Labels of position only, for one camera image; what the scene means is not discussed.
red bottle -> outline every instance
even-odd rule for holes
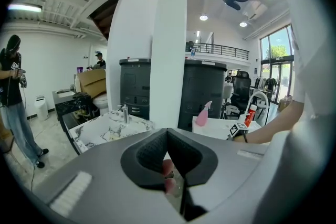
[[[248,115],[245,118],[245,125],[246,127],[249,127],[251,124],[251,121],[254,119],[254,115],[256,114],[257,106],[252,104],[250,106],[250,109],[248,110]]]

black shoe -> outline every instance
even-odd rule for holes
[[[44,150],[42,150],[42,153],[40,155],[38,155],[38,157],[46,155],[48,152],[49,152],[49,149],[45,148]]]
[[[42,169],[45,165],[44,165],[43,162],[37,161],[37,163],[35,164],[35,166],[36,166],[37,168]]]

cardboard box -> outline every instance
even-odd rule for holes
[[[106,72],[104,69],[78,73],[78,78],[82,92],[86,92],[91,98],[106,92]]]
[[[7,153],[11,150],[14,137],[11,130],[5,128],[0,114],[0,150],[2,153]]]

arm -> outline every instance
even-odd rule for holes
[[[2,71],[0,70],[0,79],[7,79],[9,77],[14,77],[14,70]]]
[[[292,129],[295,123],[298,122],[303,112],[303,103],[292,101],[291,104],[286,107],[280,115],[278,115],[270,123],[264,127],[251,132],[246,136],[248,143],[262,144],[270,142],[278,132]],[[236,142],[245,142],[242,136],[235,138]]]

faucet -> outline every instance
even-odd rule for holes
[[[252,94],[251,97],[250,97],[250,99],[248,100],[248,104],[247,104],[247,107],[246,107],[246,110],[245,110],[245,114],[248,113],[248,109],[249,109],[250,104],[251,104],[251,102],[252,102],[252,100],[253,100],[253,97],[256,96],[256,95],[261,95],[262,97],[264,97],[264,99],[265,99],[265,101],[266,101],[266,109],[265,109],[265,111],[268,111],[268,109],[269,109],[269,103],[268,103],[268,98],[267,98],[267,96],[266,96],[263,92],[261,92],[261,91],[257,91],[257,92],[255,92],[254,94]]]
[[[124,123],[128,124],[130,122],[130,116],[128,115],[128,107],[126,104],[121,104],[118,105],[118,107],[120,107],[120,109],[118,111],[122,111],[123,112],[123,116],[124,116]]]

